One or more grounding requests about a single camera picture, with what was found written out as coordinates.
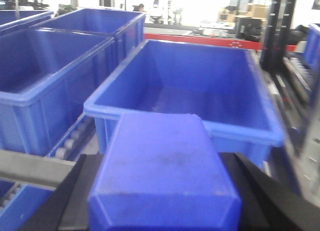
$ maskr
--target metal rail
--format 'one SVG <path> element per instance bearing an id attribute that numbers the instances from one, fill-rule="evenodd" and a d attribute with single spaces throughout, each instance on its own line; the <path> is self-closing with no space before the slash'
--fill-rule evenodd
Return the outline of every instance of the metal rail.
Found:
<path id="1" fill-rule="evenodd" d="M 75 162 L 0 149 L 0 179 L 54 190 Z"/>

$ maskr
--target person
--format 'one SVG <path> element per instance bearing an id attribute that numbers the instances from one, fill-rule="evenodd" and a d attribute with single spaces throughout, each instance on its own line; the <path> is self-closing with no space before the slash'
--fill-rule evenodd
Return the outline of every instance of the person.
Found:
<path id="1" fill-rule="evenodd" d="M 144 12 L 145 11 L 145 6 L 140 3 L 138 6 L 133 6 L 133 11 L 135 12 Z"/>

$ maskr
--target bin rim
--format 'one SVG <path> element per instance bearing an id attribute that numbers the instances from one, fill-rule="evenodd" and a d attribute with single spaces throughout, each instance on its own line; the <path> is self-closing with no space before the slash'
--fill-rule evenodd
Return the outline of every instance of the bin rim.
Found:
<path id="1" fill-rule="evenodd" d="M 14 10 L 1 10 L 1 12 L 14 12 Z M 20 18 L 20 19 L 16 19 L 14 21 L 11 21 L 11 22 L 7 22 L 7 23 L 4 23 L 4 24 L 1 24 L 0 25 L 0 29 L 1 30 L 6 30 L 8 28 L 12 28 L 12 27 L 15 27 L 17 25 L 20 25 L 21 22 L 23 21 L 34 21 L 35 19 L 38 19 L 38 18 L 42 18 L 42 17 L 46 17 L 46 16 L 49 16 L 49 15 L 53 15 L 54 12 L 53 11 L 50 11 L 50 10 L 19 10 L 19 12 L 39 12 L 37 14 L 34 14 L 34 15 L 30 15 L 28 17 L 24 17 L 24 18 Z"/>
<path id="2" fill-rule="evenodd" d="M 254 58 L 254 50 L 248 50 L 243 48 L 233 48 L 233 47 L 222 47 L 214 46 L 209 44 L 197 44 L 197 43 L 187 43 L 187 42 L 173 42 L 167 40 L 153 40 L 146 39 L 140 43 L 131 53 L 127 56 L 126 59 L 122 61 L 121 64 L 113 71 L 113 73 L 91 94 L 91 96 L 84 102 L 83 108 L 84 113 L 88 116 L 102 119 L 111 119 L 118 120 L 122 114 L 127 113 L 150 113 L 148 111 L 134 110 L 130 108 L 120 108 L 108 105 L 96 104 L 97 100 L 105 92 L 105 90 L 117 79 L 117 77 L 125 70 L 129 63 L 136 57 L 136 55 L 142 50 L 148 43 L 171 43 L 171 44 L 181 44 L 181 45 L 192 45 L 192 46 L 202 46 L 202 47 L 215 47 L 219 49 L 227 50 L 237 50 L 238 52 L 244 52 L 249 71 L 252 74 L 254 80 L 257 84 L 257 92 L 260 98 L 261 105 L 264 110 L 264 114 L 267 119 L 268 129 L 262 130 L 257 128 L 233 125 L 233 124 L 224 124 L 221 122 L 213 122 L 209 120 L 203 120 L 204 126 L 210 126 L 210 131 L 214 136 L 228 136 L 231 137 L 230 133 L 236 134 L 238 139 L 252 141 L 256 139 L 257 142 L 261 144 L 272 144 L 275 147 L 281 147 L 284 144 L 284 131 L 282 125 L 279 121 L 279 115 L 277 114 L 273 102 L 271 100 L 270 94 L 267 90 L 265 81 L 262 76 L 262 70 L 259 66 L 257 58 Z"/>
<path id="3" fill-rule="evenodd" d="M 22 29 L 18 30 L 16 32 L 8 33 L 6 35 L 0 36 L 1 39 L 5 39 L 10 35 L 14 35 L 17 33 L 23 33 L 23 32 L 51 32 L 51 33 L 61 33 L 61 34 L 69 34 L 70 32 L 64 32 L 64 31 L 57 31 L 57 30 L 44 30 L 44 29 Z M 88 33 L 78 33 L 75 32 L 75 35 L 87 35 L 92 37 L 97 37 L 94 34 L 88 34 Z M 23 91 L 21 93 L 13 93 L 13 92 L 6 92 L 6 91 L 0 91 L 0 104 L 4 105 L 14 105 L 18 107 L 25 107 L 29 106 L 33 103 L 35 103 L 43 93 L 45 93 L 48 89 L 53 88 L 56 84 L 63 81 L 67 76 L 71 75 L 70 70 L 76 69 L 78 66 L 82 65 L 85 62 L 89 61 L 89 57 L 94 55 L 95 53 L 99 52 L 100 50 L 110 46 L 114 43 L 113 37 L 105 37 L 105 36 L 99 36 L 101 38 L 101 41 L 94 45 L 92 48 L 87 50 L 85 53 L 77 57 L 76 59 L 72 60 L 71 62 L 67 63 L 65 66 L 63 66 L 60 70 L 53 73 L 48 77 L 46 82 L 38 83 L 37 85 L 31 87 L 29 90 Z"/>
<path id="4" fill-rule="evenodd" d="M 139 15 L 135 16 L 134 18 L 132 18 L 129 22 L 125 23 L 124 25 L 122 25 L 121 27 L 119 27 L 115 32 L 96 32 L 96 31 L 82 31 L 82 30 L 77 30 L 77 29 L 65 29 L 65 28 L 53 28 L 53 27 L 41 27 L 42 25 L 75 14 L 75 13 L 79 13 L 79 12 L 84 12 L 85 10 L 100 10 L 100 11 L 108 11 L 108 12 L 127 12 L 127 13 L 137 13 Z M 136 22 L 137 20 L 145 17 L 146 14 L 143 12 L 136 12 L 136 11 L 128 11 L 128 10 L 117 10 L 117 9 L 110 9 L 110 8 L 93 8 L 93 7 L 84 7 L 84 8 L 79 8 L 75 11 L 72 12 L 68 12 L 62 15 L 59 15 L 57 17 L 51 18 L 49 20 L 45 20 L 39 23 L 36 23 L 35 25 L 32 25 L 31 28 L 36 28 L 36 29 L 46 29 L 46 30 L 61 30 L 61 31 L 66 31 L 66 32 L 78 32 L 78 33 L 85 33 L 85 34 L 105 34 L 105 35 L 111 35 L 111 36 L 115 36 L 118 35 L 120 33 L 122 33 L 128 26 L 132 25 L 134 22 Z"/>

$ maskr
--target blue plastic crate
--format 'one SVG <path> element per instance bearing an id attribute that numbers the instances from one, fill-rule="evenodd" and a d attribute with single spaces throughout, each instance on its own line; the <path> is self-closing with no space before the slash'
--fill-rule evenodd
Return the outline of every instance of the blue plastic crate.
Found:
<path id="1" fill-rule="evenodd" d="M 19 11 L 20 19 L 16 18 L 16 11 L 1 10 L 0 11 L 0 36 L 29 28 L 36 23 L 51 19 L 53 11 L 42 10 L 23 10 Z"/>
<path id="2" fill-rule="evenodd" d="M 88 199 L 91 231 L 236 231 L 241 199 L 201 119 L 120 119 Z"/>
<path id="3" fill-rule="evenodd" d="M 52 191 L 31 185 L 19 185 L 0 208 L 0 231 L 17 230 L 38 207 L 49 197 Z"/>
<path id="4" fill-rule="evenodd" d="M 0 37 L 0 148 L 46 155 L 114 70 L 114 41 L 26 29 Z"/>
<path id="5" fill-rule="evenodd" d="M 79 9 L 35 25 L 37 28 L 103 33 L 114 37 L 120 63 L 144 39 L 145 14 L 112 9 Z"/>
<path id="6" fill-rule="evenodd" d="M 311 69 L 318 72 L 320 68 L 320 24 L 309 25 L 303 58 Z"/>
<path id="7" fill-rule="evenodd" d="M 257 166 L 284 133 L 253 51 L 146 40 L 84 104 L 103 153 L 122 114 L 196 114 L 219 152 Z"/>

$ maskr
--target red table edge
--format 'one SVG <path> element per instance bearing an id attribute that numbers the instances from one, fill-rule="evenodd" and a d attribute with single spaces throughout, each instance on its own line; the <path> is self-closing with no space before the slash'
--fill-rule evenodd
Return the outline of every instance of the red table edge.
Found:
<path id="1" fill-rule="evenodd" d="M 192 37 L 192 36 L 179 36 L 179 35 L 166 35 L 166 34 L 156 34 L 156 33 L 145 33 L 144 38 L 148 40 L 167 40 L 173 42 L 185 42 L 193 44 L 203 44 L 203 45 L 215 45 L 223 47 L 236 47 L 242 49 L 250 49 L 258 51 L 261 49 L 260 42 L 252 42 L 239 39 L 229 39 L 229 38 L 212 38 L 212 37 Z M 287 51 L 294 51 L 295 45 L 287 45 Z"/>

